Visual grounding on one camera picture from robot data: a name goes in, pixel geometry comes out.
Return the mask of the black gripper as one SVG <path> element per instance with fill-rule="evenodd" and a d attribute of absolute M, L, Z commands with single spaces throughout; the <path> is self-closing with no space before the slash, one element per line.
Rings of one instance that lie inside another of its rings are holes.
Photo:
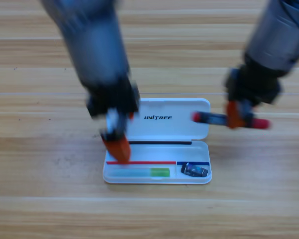
<path fill-rule="evenodd" d="M 87 87 L 89 98 L 87 110 L 92 118 L 105 115 L 108 110 L 117 112 L 117 121 L 111 130 L 100 132 L 107 152 L 118 162 L 128 164 L 130 146 L 125 137 L 127 121 L 133 120 L 134 112 L 139 110 L 139 91 L 137 85 L 131 84 L 127 77 L 119 78 L 115 83 Z"/>
<path fill-rule="evenodd" d="M 254 107 L 271 104 L 281 91 L 276 76 L 245 64 L 230 71 L 225 88 L 227 126 L 230 129 L 252 124 Z"/>

